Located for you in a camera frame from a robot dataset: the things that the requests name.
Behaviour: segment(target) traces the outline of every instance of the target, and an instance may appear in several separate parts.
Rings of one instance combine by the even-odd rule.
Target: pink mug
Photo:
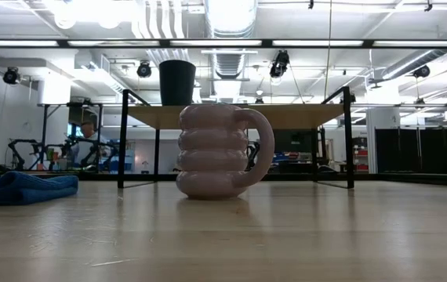
[[[248,123],[258,130],[260,151],[252,170],[244,172]],[[192,105],[180,113],[180,127],[178,165],[182,172],[176,185],[190,198],[237,197],[258,183],[271,166],[274,134],[269,121],[256,110],[227,104]]]

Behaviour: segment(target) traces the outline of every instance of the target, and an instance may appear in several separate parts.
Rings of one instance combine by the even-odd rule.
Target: ceiling
[[[431,1],[433,9],[424,12],[426,0],[314,0],[308,1],[259,0],[256,14],[255,38],[412,38],[436,39],[447,32],[447,0]],[[0,1],[0,38],[135,38],[131,19],[137,13],[134,1],[113,1],[108,15],[120,16],[122,22],[113,29],[102,28],[98,19],[103,10],[90,5],[88,16],[83,16],[70,29],[55,25],[52,11],[40,1]],[[161,30],[161,2],[158,2],[158,28]],[[182,27],[189,38],[207,36],[204,3],[202,0],[183,0]],[[232,17],[232,7],[222,11]],[[173,14],[170,13],[172,31]],[[364,76],[372,76],[372,68],[388,67],[414,50],[376,49],[290,49],[291,68],[280,85],[272,85],[268,76],[271,61],[278,50],[260,49],[247,56],[240,95],[254,99],[257,90],[263,91],[266,103],[319,103],[325,95],[342,85],[351,83],[351,90],[364,102],[371,91]],[[82,75],[80,63],[74,63],[76,50],[0,49],[0,58],[44,59],[81,80],[72,88],[72,95],[89,96],[95,100],[112,101],[115,93],[99,79]],[[138,78],[136,68],[141,60],[149,60],[145,49],[93,49],[89,57],[106,56],[111,61],[111,73],[125,87],[134,89],[149,103],[160,103],[158,72],[154,67],[149,78]],[[190,61],[198,68],[196,80],[201,84],[201,97],[213,94],[213,72],[207,55],[200,49],[189,49]],[[401,77],[393,84],[399,89],[400,99],[413,102],[417,95],[447,89],[447,55],[429,63],[431,75],[425,79]]]

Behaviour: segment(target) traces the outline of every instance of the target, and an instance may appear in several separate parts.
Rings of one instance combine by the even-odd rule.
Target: air duct
[[[443,36],[444,39],[447,39],[447,33]],[[444,56],[447,54],[447,49],[436,49],[429,51],[416,51],[404,58],[403,60],[398,61],[392,66],[387,67],[382,70],[380,73],[376,73],[376,78],[370,80],[370,83],[388,81],[391,79],[399,78],[404,74],[408,74],[423,65],[430,63],[437,58]]]
[[[251,38],[255,27],[257,0],[206,0],[206,28],[211,38]],[[244,66],[243,54],[213,54],[216,74],[223,79],[237,78]]]

